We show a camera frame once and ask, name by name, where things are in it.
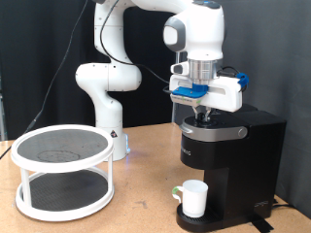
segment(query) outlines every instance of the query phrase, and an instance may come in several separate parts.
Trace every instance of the mug handle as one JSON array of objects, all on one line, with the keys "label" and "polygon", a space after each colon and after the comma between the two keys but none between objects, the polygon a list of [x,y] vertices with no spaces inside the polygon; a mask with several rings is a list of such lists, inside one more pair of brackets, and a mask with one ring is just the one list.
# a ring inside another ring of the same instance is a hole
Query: mug handle
[{"label": "mug handle", "polygon": [[173,195],[173,197],[174,197],[175,199],[179,200],[179,203],[182,203],[182,200],[181,200],[180,196],[176,194],[178,191],[183,192],[183,191],[184,191],[184,188],[183,188],[182,186],[176,186],[176,187],[174,187],[173,190],[172,190],[172,195]]}]

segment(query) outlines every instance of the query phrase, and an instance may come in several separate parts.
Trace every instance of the white pod stand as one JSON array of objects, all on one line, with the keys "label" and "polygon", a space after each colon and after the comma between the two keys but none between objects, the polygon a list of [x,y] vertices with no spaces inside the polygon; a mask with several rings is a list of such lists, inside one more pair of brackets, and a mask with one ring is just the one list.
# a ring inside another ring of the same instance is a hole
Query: white pod stand
[{"label": "white pod stand", "polygon": [[[18,209],[44,221],[98,212],[114,196],[113,151],[111,136],[90,126],[51,126],[21,136],[11,155],[21,171]],[[107,159],[108,174],[94,167]],[[36,173],[29,177],[28,171]]]}]

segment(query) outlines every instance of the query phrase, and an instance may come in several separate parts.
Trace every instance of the tabletop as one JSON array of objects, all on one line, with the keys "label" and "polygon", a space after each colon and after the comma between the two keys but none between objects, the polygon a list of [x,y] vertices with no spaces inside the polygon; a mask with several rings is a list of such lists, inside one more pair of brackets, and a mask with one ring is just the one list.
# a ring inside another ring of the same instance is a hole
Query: tabletop
[{"label": "tabletop", "polygon": [[[194,170],[180,160],[181,131],[178,125],[126,128],[131,153],[114,162],[115,196],[98,213],[68,222],[43,222],[19,213],[15,204],[20,171],[9,154],[0,160],[0,232],[185,232],[176,223],[178,201],[171,190],[185,180],[203,180],[203,171]],[[0,152],[13,141],[2,142]],[[107,171],[103,162],[97,167]],[[274,233],[311,232],[311,221],[299,211],[278,208],[267,221]],[[220,233],[258,233],[251,224],[219,230]]]}]

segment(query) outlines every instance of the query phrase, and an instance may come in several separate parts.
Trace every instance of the logo on coffee machine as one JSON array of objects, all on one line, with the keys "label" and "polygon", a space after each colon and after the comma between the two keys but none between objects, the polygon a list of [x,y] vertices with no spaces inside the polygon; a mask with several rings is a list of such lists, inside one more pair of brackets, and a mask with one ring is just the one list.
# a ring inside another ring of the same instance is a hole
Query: logo on coffee machine
[{"label": "logo on coffee machine", "polygon": [[191,156],[191,151],[188,151],[188,150],[184,149],[183,147],[182,147],[182,152]]}]

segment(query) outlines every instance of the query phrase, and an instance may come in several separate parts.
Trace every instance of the blue gripper component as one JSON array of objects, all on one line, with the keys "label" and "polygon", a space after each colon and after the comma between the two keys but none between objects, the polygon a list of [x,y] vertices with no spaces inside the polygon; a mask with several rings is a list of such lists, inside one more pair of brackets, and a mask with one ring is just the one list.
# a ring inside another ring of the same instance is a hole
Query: blue gripper component
[{"label": "blue gripper component", "polygon": [[236,78],[240,79],[240,81],[238,82],[241,87],[243,88],[245,85],[248,85],[249,84],[249,77],[246,75],[246,74],[243,74],[243,73],[239,73],[236,75]]},{"label": "blue gripper component", "polygon": [[178,87],[173,91],[173,95],[185,96],[192,99],[198,99],[204,96],[208,91],[208,85],[193,84],[192,88]]}]

